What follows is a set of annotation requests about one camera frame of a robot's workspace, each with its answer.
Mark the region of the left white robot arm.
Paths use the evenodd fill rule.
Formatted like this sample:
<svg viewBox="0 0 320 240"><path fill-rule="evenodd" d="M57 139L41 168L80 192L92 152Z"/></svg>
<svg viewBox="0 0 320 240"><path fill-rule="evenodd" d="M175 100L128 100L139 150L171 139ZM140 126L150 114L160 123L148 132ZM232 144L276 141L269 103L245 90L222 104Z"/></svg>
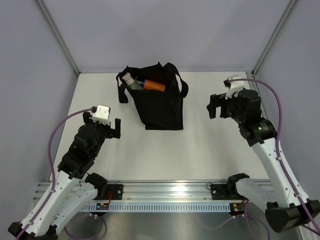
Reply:
<svg viewBox="0 0 320 240"><path fill-rule="evenodd" d="M121 120L109 121L111 109L98 105L81 111L84 124L78 129L52 182L31 212L13 222L8 232L17 240L56 240L67 223L94 199L111 197L108 181L97 173L88 174L106 139L121 137Z"/></svg>

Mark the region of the orange bottle blue cap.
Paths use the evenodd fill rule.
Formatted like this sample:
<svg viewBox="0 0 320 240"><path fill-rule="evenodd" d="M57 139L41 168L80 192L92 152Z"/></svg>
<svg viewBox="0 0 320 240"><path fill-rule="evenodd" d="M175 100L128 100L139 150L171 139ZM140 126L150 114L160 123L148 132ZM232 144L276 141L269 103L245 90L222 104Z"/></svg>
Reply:
<svg viewBox="0 0 320 240"><path fill-rule="evenodd" d="M148 79L136 81L142 86L144 90L157 90L161 92L166 92L168 89L166 85Z"/></svg>

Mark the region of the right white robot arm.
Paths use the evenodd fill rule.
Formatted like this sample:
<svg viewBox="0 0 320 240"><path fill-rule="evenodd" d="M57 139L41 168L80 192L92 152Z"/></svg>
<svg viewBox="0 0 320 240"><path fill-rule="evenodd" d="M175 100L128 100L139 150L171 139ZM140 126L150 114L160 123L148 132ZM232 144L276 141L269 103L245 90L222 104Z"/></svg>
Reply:
<svg viewBox="0 0 320 240"><path fill-rule="evenodd" d="M231 96L213 94L206 108L211 119L220 108L221 118L231 118L238 124L240 135L260 159L273 187L273 192L269 192L247 174L238 173L227 179L228 196L250 200L264 212L268 224L277 233L310 223L320 213L320 202L311 200L294 177L276 142L275 127L262 117L258 93L244 88Z"/></svg>

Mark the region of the grey-green pump bottle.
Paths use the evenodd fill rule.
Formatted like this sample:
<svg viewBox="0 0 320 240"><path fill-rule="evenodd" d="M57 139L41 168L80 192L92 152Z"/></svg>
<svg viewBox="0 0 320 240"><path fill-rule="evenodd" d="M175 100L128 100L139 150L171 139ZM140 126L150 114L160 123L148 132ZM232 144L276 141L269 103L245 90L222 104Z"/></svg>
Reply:
<svg viewBox="0 0 320 240"><path fill-rule="evenodd" d="M129 72L127 72L122 79L124 80L124 82L126 83L126 85L131 89L131 90L143 90L144 88L142 87L142 85L136 81L135 79L133 79L133 77L131 76L131 74Z"/></svg>

